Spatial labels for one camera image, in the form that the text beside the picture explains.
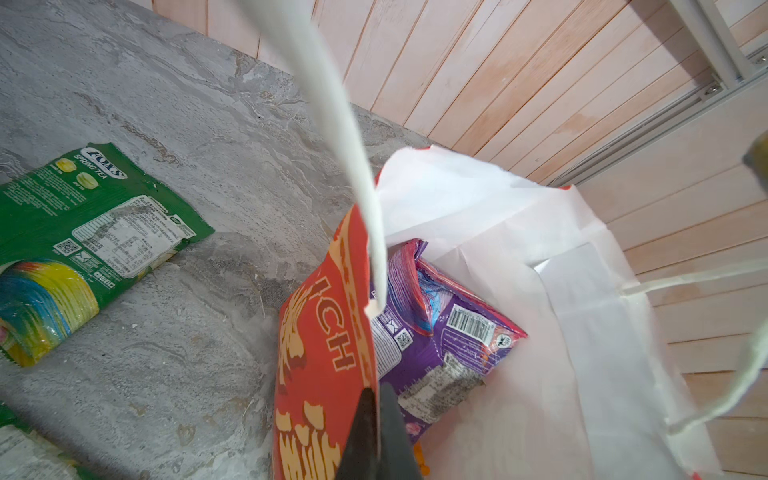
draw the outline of green candy wrapper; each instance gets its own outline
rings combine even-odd
[[[0,403],[0,472],[4,478],[99,480]]]
[[[0,346],[34,365],[115,297],[212,229],[113,144],[0,185]]]

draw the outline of food illustration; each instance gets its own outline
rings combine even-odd
[[[78,169],[78,166],[68,158],[59,158],[56,160],[56,167],[63,172],[74,172]]]
[[[86,174],[85,172],[78,174],[78,183],[89,190],[98,187],[96,179],[93,178],[91,174]]]

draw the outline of nutrition label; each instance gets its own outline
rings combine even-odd
[[[451,407],[466,400],[472,389],[481,384],[482,375],[463,366],[450,352],[446,352],[443,365],[430,370],[423,379],[401,393],[398,403],[417,419],[435,423]]]
[[[387,328],[384,327],[386,322],[382,317],[379,316],[371,322],[373,345],[376,348],[376,370],[379,379],[389,373],[389,370],[395,368],[402,360],[400,347],[387,332]]]
[[[133,278],[195,232],[141,195],[74,229],[72,236],[120,276]]]

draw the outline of white paper bag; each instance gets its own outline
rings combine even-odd
[[[719,465],[621,248],[574,187],[542,187],[439,147],[405,148],[376,193],[387,244],[424,257],[520,325],[486,386],[423,437],[431,477],[683,480]]]

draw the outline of red snack bag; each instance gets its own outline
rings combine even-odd
[[[354,206],[280,309],[274,478],[333,479],[360,392],[378,396],[369,291],[368,234]]]

